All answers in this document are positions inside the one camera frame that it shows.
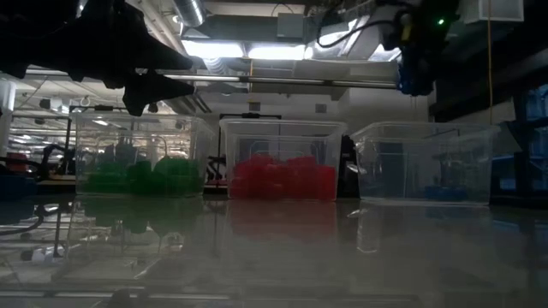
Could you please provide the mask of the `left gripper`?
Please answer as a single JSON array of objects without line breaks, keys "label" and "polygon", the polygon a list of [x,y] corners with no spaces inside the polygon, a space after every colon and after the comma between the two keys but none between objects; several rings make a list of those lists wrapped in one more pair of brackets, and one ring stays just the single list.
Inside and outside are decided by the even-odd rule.
[{"label": "left gripper", "polygon": [[148,104],[191,95],[195,88],[149,71],[129,75],[116,61],[120,53],[134,68],[186,70],[193,62],[155,39],[144,14],[125,0],[62,0],[63,26],[54,33],[51,67],[72,80],[101,80],[108,88],[123,88],[128,113],[141,116]]}]

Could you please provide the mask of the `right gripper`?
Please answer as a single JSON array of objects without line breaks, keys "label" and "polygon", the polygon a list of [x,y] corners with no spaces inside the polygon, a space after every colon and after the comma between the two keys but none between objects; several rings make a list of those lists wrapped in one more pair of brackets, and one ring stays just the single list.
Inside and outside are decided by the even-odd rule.
[{"label": "right gripper", "polygon": [[398,89],[411,92],[414,85],[414,51],[419,50],[418,93],[433,91],[435,54],[448,42],[446,36],[453,22],[459,19],[460,0],[380,0],[383,6],[395,9],[388,26],[382,26],[381,45],[385,50],[401,51],[398,62]]}]

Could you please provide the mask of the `blue building block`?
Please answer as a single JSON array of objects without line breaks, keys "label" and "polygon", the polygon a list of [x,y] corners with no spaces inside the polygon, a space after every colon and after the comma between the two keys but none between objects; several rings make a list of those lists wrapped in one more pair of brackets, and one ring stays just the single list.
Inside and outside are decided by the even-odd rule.
[{"label": "blue building block", "polygon": [[[411,92],[402,92],[402,94],[409,95],[412,97],[418,97],[418,96],[427,96],[427,95],[420,95],[418,93],[418,85],[419,85],[419,69],[418,69],[418,60],[420,58],[419,56],[419,49],[422,48],[420,46],[417,46],[416,44],[407,44],[402,45],[400,47],[400,50],[402,47],[411,47],[414,51],[414,85],[413,90]],[[398,83],[398,62],[397,62],[397,83]]]},{"label": "blue building block", "polygon": [[468,193],[465,187],[428,186],[425,187],[424,196],[431,200],[460,202],[468,198]]}]

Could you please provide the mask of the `ceiling light panel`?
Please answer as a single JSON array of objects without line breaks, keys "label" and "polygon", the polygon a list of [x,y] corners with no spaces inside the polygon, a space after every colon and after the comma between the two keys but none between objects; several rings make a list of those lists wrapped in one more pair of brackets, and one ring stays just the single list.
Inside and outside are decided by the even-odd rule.
[{"label": "ceiling light panel", "polygon": [[253,44],[247,57],[258,60],[292,60],[304,59],[306,46],[303,44]]},{"label": "ceiling light panel", "polygon": [[244,57],[241,46],[236,43],[183,40],[182,45],[190,56],[197,56],[205,59]]}]

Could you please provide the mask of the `clear plastic bin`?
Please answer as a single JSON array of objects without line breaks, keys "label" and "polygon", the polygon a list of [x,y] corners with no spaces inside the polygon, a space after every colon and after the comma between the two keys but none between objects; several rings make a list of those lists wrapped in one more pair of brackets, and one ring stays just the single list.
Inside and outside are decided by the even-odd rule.
[{"label": "clear plastic bin", "polygon": [[[372,204],[484,206],[497,126],[382,121],[353,133],[360,198]],[[427,199],[425,187],[465,187],[460,202]]]},{"label": "clear plastic bin", "polygon": [[152,171],[164,157],[196,160],[206,182],[206,165],[214,132],[199,117],[189,115],[126,113],[76,113],[72,115],[75,129],[75,189],[78,194],[130,195],[138,197],[182,198],[166,196],[154,185],[152,195],[83,192],[87,173],[99,163],[116,162],[128,166],[150,161]]},{"label": "clear plastic bin", "polygon": [[[339,171],[341,142],[347,125],[339,121],[303,121],[279,119],[222,119],[219,122],[224,136],[226,155],[227,192],[230,197],[233,168],[238,163],[251,164],[251,157],[265,155],[273,157],[278,164],[277,174],[270,179],[251,178],[263,187],[269,187],[274,199],[279,198],[274,181],[283,175],[292,175],[286,161],[294,157],[316,157],[317,165],[329,165]],[[305,176],[315,187],[315,197],[310,199],[290,200],[320,200],[318,199],[318,169]]]}]

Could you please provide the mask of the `white ceiling unit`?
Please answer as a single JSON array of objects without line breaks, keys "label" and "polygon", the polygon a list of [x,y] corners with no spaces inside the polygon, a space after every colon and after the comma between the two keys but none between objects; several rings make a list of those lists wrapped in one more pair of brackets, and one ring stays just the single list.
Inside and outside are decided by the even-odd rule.
[{"label": "white ceiling unit", "polygon": [[460,0],[461,21],[470,24],[478,21],[523,22],[523,0]]}]

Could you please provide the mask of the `horizontal metal pipe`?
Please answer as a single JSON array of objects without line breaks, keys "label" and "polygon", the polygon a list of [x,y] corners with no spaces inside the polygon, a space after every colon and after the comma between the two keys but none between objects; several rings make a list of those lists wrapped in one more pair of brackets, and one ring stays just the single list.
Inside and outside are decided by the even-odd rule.
[{"label": "horizontal metal pipe", "polygon": [[[327,79],[308,79],[295,77],[264,77],[256,75],[219,75],[219,74],[187,74],[182,70],[146,70],[137,69],[134,75],[144,76],[148,73],[155,73],[166,78],[179,81],[204,81],[204,82],[227,82],[227,83],[246,83],[246,84],[277,84],[277,85],[296,85],[296,86],[326,86],[326,87],[346,87],[346,88],[366,88],[366,89],[390,89],[395,90],[397,83],[395,81],[382,80],[327,80]],[[44,77],[75,77],[78,81],[85,78],[100,80],[98,74],[77,74],[62,70],[49,68],[28,68],[23,79],[30,79],[35,76]]]}]

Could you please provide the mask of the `black clamp behind bins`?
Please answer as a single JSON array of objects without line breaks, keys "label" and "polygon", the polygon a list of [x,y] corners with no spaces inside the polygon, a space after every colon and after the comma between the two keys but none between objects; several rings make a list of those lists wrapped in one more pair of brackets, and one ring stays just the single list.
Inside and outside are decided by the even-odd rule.
[{"label": "black clamp behind bins", "polygon": [[226,155],[209,156],[206,165],[206,182],[221,183],[226,181]]}]

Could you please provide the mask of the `grey ceiling box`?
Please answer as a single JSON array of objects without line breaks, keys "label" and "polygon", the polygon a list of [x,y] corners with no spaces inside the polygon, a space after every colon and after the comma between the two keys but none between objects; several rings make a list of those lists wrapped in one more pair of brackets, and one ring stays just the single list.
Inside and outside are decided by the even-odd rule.
[{"label": "grey ceiling box", "polygon": [[303,15],[290,13],[279,13],[277,15],[277,37],[279,39],[302,39],[303,30]]}]

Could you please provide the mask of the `silver rectangular ceiling duct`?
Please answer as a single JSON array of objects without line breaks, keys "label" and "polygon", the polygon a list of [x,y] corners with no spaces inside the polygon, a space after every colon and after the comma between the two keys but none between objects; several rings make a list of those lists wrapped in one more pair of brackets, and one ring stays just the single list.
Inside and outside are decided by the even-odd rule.
[{"label": "silver rectangular ceiling duct", "polygon": [[397,56],[381,45],[382,26],[395,9],[376,0],[331,0],[306,18],[304,59],[316,62],[388,62]]}]

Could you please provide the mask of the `round silver air duct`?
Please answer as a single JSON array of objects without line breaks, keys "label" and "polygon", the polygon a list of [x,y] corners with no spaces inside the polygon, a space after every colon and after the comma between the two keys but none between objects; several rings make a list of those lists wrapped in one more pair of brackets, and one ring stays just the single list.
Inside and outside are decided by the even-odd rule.
[{"label": "round silver air duct", "polygon": [[176,13],[186,27],[199,27],[206,21],[206,10],[201,0],[173,0]]}]

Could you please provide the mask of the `black post behind bins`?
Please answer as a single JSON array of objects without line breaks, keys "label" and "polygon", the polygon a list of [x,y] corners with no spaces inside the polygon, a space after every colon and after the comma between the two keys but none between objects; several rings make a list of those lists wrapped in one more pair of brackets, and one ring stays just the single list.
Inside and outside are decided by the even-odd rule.
[{"label": "black post behind bins", "polygon": [[359,197],[355,145],[354,141],[348,135],[343,135],[341,142],[341,156],[339,161],[337,182],[337,197]]}]

